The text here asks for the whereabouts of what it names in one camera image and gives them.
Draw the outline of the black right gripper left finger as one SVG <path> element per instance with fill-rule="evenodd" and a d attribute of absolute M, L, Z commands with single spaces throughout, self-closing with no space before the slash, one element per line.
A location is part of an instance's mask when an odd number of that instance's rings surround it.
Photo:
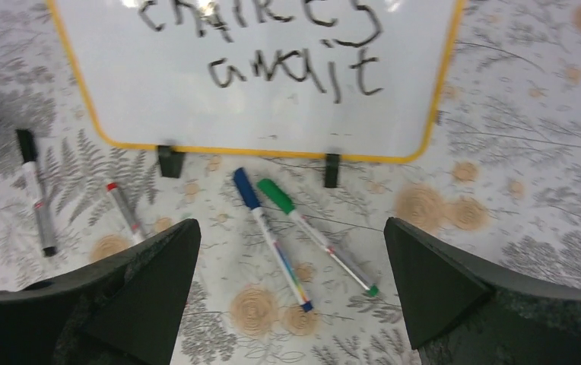
<path fill-rule="evenodd" d="M 201 238 L 186 219 L 77 270 L 0 290 L 0 364 L 168 364 Z"/>

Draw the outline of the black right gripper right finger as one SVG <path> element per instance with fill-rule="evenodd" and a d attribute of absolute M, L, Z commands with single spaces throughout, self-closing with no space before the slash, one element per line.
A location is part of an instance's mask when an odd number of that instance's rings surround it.
<path fill-rule="evenodd" d="M 581 289 L 504 268 L 397 217 L 384 237 L 422 363 L 581 364 Z"/>

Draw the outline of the yellow framed whiteboard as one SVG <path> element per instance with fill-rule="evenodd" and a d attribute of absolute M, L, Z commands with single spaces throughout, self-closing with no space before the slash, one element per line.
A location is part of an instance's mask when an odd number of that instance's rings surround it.
<path fill-rule="evenodd" d="M 427 149 L 462 1 L 50 1 L 117 148 L 407 163 Z"/>

